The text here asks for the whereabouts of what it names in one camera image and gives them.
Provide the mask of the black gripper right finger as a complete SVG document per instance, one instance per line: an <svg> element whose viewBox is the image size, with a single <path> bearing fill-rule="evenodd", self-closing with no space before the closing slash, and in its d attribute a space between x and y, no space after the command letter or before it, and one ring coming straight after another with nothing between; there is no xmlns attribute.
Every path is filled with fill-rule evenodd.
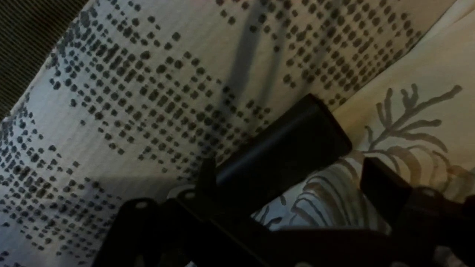
<svg viewBox="0 0 475 267"><path fill-rule="evenodd" d="M408 267L434 267L437 246L467 267L475 265L475 196L461 203L430 187L413 187L385 163L366 157L360 191L390 225L393 259Z"/></svg>

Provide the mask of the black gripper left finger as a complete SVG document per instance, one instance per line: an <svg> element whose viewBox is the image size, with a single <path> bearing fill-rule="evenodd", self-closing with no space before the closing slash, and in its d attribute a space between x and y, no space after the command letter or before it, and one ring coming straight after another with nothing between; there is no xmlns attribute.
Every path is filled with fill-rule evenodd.
<svg viewBox="0 0 475 267"><path fill-rule="evenodd" d="M163 203L124 202L91 267L272 267L268 231L216 204L216 167L206 160L194 188Z"/></svg>

